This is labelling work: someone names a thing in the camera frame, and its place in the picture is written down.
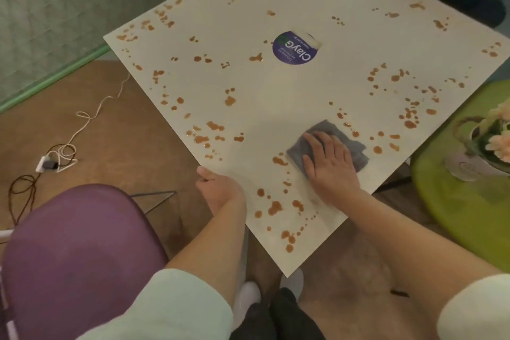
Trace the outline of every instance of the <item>sleeve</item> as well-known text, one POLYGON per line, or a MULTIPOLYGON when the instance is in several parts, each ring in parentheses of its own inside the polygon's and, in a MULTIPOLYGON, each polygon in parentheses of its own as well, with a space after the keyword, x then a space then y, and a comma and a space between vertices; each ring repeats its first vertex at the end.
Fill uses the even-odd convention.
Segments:
POLYGON ((187 272, 164 269, 123 315, 78 340, 227 340, 232 324, 230 306, 210 285, 187 272))
POLYGON ((508 340, 510 274, 478 280, 452 298, 437 321, 441 340, 508 340))

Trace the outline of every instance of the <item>white shoe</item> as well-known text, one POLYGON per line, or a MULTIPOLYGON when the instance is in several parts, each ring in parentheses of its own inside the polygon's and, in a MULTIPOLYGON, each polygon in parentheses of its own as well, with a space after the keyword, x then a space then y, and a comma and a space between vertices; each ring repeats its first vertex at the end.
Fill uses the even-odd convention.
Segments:
POLYGON ((239 289, 236 299, 233 302, 233 328, 236 329, 244 320, 248 308, 256 302, 260 302, 262 296, 257 284, 253 281, 245 282, 239 289))
POLYGON ((303 285, 304 275, 301 268, 298 268, 295 272, 293 272, 289 278, 282 276, 282 280, 280 281, 280 289, 282 287, 289 289, 296 298, 296 301, 299 301, 299 297, 303 291, 303 285))

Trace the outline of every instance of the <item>hand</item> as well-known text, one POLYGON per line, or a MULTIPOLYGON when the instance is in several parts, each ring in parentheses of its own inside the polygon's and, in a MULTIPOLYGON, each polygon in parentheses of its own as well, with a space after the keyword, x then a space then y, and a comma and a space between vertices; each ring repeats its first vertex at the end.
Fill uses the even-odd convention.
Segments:
POLYGON ((228 202, 233 202, 237 207, 246 210, 246 198, 238 182, 229 176, 215 174, 201 165, 196 171, 201 176, 196 186, 206 199, 213 215, 217 215, 228 202))
POLYGON ((327 204, 341 208, 342 198, 361 191, 358 175, 352 164, 348 148, 336 136, 314 132, 324 143, 311 134, 304 133, 304 139, 314 152, 315 165, 308 155, 303 156, 304 170, 317 195, 327 204))

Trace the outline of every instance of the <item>white table top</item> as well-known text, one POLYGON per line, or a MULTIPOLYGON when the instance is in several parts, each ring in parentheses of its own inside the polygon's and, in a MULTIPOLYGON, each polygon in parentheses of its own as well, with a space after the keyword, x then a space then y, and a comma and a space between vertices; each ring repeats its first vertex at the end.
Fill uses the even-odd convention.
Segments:
POLYGON ((281 155, 303 131, 327 118, 359 133, 372 192, 510 55, 437 0, 168 0, 105 40, 198 162, 241 183, 246 223, 287 276, 346 219, 281 155), (321 42, 302 65, 272 50, 291 30, 321 42))

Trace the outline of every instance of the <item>purple sticker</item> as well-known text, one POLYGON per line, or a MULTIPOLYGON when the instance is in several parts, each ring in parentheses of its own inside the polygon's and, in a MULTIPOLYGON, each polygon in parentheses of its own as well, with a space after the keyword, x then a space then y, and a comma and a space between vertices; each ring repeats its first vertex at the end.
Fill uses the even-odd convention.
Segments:
POLYGON ((287 31, 274 40, 273 53, 282 62, 302 65, 314 59, 317 49, 311 47, 292 31, 287 31))

